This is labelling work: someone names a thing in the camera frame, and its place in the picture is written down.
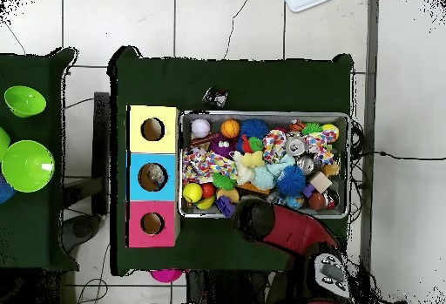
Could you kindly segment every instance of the white ball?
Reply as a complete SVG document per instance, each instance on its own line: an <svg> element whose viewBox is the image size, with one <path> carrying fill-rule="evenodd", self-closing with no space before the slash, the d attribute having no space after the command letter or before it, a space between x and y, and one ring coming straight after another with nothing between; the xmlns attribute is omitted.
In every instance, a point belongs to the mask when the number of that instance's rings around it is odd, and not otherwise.
<svg viewBox="0 0 446 304"><path fill-rule="evenodd" d="M211 125L205 119L199 118L192 121L192 134L196 138L204 138L211 131Z"/></svg>

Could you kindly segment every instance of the yellow box panel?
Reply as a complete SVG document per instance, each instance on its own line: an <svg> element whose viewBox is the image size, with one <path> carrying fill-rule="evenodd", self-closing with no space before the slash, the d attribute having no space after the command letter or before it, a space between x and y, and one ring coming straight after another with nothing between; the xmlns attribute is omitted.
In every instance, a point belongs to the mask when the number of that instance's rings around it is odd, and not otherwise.
<svg viewBox="0 0 446 304"><path fill-rule="evenodd" d="M131 105L130 151L137 153L177 154L178 115L175 107ZM145 139L141 127L149 118L157 118L164 126L164 135L158 141Z"/></svg>

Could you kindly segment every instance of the blue bowl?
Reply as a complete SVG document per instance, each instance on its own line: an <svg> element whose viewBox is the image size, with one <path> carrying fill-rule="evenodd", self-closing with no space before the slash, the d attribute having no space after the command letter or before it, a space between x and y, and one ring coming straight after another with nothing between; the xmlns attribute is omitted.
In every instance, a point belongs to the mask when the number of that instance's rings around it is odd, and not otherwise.
<svg viewBox="0 0 446 304"><path fill-rule="evenodd" d="M8 185L0 173L0 204L11 198L15 193L16 191Z"/></svg>

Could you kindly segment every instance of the round hole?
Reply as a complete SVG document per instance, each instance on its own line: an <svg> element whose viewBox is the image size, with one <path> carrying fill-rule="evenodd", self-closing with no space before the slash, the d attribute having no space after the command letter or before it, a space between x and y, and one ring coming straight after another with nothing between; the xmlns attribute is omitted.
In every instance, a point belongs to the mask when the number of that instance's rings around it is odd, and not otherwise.
<svg viewBox="0 0 446 304"><path fill-rule="evenodd" d="M139 170L138 182L144 190L158 192L167 182L167 172L158 163L147 163Z"/></svg>
<svg viewBox="0 0 446 304"><path fill-rule="evenodd" d="M141 125L141 135L145 140L158 141L163 138L165 127L157 118L149 118Z"/></svg>
<svg viewBox="0 0 446 304"><path fill-rule="evenodd" d="M160 233L163 227L163 218L157 213L147 213L141 218L141 228L148 235Z"/></svg>

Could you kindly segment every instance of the red ball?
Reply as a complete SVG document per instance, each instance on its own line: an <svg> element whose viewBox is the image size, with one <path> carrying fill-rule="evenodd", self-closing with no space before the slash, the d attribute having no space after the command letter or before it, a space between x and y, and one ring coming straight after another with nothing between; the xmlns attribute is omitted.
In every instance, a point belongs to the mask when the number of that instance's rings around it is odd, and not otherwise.
<svg viewBox="0 0 446 304"><path fill-rule="evenodd" d="M203 199L212 197L215 194L215 187L210 182L201 184L201 189L203 189Z"/></svg>

